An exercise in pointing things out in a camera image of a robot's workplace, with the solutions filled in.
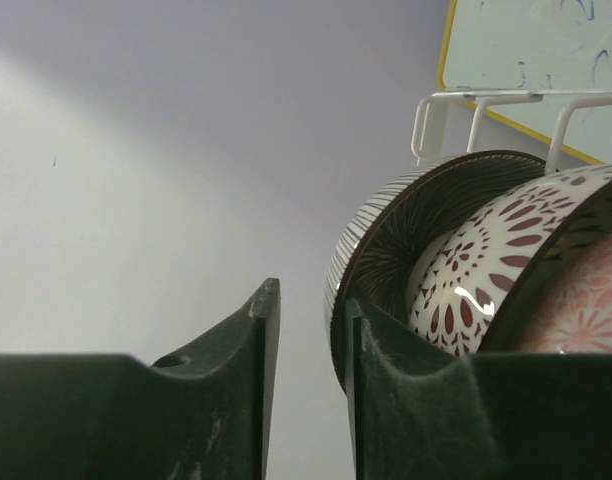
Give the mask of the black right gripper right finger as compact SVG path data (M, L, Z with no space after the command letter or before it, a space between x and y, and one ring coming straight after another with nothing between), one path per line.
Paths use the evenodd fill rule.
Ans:
M612 354L454 357L346 307L359 479L612 479Z

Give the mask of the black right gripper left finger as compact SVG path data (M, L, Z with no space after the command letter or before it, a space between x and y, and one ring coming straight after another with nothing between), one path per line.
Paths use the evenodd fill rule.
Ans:
M0 354L0 479L262 479L280 283L146 365Z

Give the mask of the maroon triangle pattern bowl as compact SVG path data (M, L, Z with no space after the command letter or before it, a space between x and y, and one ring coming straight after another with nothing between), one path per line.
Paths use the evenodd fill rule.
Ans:
M526 318L547 285L612 230L612 165L551 173L489 201L440 246L410 300L409 327L461 356Z

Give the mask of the purple striped bowl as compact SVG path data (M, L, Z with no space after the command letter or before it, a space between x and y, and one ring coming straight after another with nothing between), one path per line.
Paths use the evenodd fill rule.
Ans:
M359 288L406 323L405 290L426 248L488 201L544 172L544 159L527 152L480 151L423 162L363 203L335 245L324 284L324 322L340 385L345 383L349 292Z

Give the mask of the brown floral pattern bowl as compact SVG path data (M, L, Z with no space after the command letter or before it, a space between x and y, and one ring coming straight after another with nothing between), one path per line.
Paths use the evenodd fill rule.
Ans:
M612 233L556 283L513 349L612 354Z

